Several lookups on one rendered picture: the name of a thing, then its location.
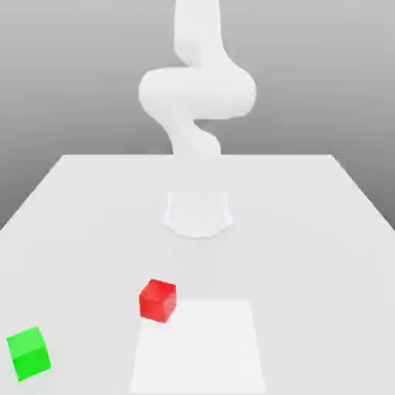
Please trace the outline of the small red cube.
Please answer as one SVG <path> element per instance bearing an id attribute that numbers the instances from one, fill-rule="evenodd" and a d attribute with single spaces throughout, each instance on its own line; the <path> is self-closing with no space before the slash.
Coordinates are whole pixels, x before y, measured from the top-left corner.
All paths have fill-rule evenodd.
<path id="1" fill-rule="evenodd" d="M 166 323 L 177 305 L 175 284 L 150 279 L 139 294 L 140 316 Z"/>

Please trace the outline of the small green cube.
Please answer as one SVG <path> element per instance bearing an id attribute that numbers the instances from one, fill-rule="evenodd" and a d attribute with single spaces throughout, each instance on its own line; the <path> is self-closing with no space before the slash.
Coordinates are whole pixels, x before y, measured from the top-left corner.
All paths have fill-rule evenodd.
<path id="1" fill-rule="evenodd" d="M 39 327 L 7 337 L 6 342 L 19 382 L 51 368 L 49 352 Z"/>

